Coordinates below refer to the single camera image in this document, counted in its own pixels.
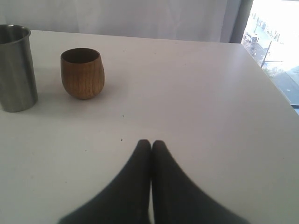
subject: wooden cup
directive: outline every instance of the wooden cup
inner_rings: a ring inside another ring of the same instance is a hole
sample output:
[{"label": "wooden cup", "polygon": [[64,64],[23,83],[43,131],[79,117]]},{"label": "wooden cup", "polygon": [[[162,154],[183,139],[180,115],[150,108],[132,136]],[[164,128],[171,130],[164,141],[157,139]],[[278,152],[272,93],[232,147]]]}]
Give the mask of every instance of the wooden cup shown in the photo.
[{"label": "wooden cup", "polygon": [[71,96],[91,99],[102,91],[105,74],[99,52],[75,48],[62,53],[60,59],[62,83]]}]

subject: white table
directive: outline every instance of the white table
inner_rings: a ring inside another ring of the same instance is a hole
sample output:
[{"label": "white table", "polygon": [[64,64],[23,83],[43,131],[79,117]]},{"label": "white table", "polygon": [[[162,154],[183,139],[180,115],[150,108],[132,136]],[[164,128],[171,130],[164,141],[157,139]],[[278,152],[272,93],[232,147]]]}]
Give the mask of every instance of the white table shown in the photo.
[{"label": "white table", "polygon": [[[0,223],[54,224],[100,192],[139,139],[253,224],[299,220],[299,117],[238,44],[33,31],[38,103],[0,112]],[[80,101],[60,54],[88,47],[106,85]]]}]

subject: cup rim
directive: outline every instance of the cup rim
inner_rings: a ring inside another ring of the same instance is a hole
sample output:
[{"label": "cup rim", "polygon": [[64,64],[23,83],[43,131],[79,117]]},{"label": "cup rim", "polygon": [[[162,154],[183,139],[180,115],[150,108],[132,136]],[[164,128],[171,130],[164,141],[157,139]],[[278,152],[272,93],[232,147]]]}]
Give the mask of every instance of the cup rim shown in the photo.
[{"label": "cup rim", "polygon": [[21,26],[21,25],[14,25],[14,24],[0,24],[0,28],[1,27],[18,27],[20,29],[24,29],[26,30],[28,33],[26,36],[20,38],[19,40],[16,41],[12,41],[12,42],[7,42],[7,43],[0,43],[0,46],[5,46],[5,45],[9,45],[9,44],[14,44],[14,43],[18,43],[21,42],[22,40],[24,40],[25,38],[29,37],[31,35],[31,30],[28,29],[27,27]]},{"label": "cup rim", "polygon": [[[93,56],[90,56],[91,59],[86,59],[86,61],[82,61],[82,62],[74,62],[75,60],[68,60],[66,57],[67,54],[69,53],[74,53],[76,51],[85,51],[85,53],[92,53],[94,54]],[[95,50],[95,49],[91,49],[91,48],[72,48],[69,50],[66,50],[65,52],[63,52],[60,55],[60,59],[63,60],[64,62],[70,63],[70,64],[86,64],[86,63],[91,63],[94,62],[95,60],[97,60],[98,58],[100,58],[100,53]]]}]

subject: white curtain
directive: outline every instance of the white curtain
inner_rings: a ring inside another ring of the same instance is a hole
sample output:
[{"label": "white curtain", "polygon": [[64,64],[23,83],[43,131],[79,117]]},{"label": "white curtain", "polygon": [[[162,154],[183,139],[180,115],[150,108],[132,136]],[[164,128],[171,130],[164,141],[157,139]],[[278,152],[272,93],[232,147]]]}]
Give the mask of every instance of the white curtain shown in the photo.
[{"label": "white curtain", "polygon": [[0,1],[6,23],[30,29],[219,42],[227,4],[240,0]]}]

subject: stainless steel cup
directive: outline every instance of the stainless steel cup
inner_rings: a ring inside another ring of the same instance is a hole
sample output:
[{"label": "stainless steel cup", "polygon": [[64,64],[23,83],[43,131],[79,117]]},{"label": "stainless steel cup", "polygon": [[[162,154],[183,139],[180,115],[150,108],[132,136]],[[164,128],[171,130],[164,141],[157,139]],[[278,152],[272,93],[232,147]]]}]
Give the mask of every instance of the stainless steel cup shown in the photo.
[{"label": "stainless steel cup", "polygon": [[0,104],[7,112],[24,111],[37,102],[29,36],[18,25],[0,25]]}]

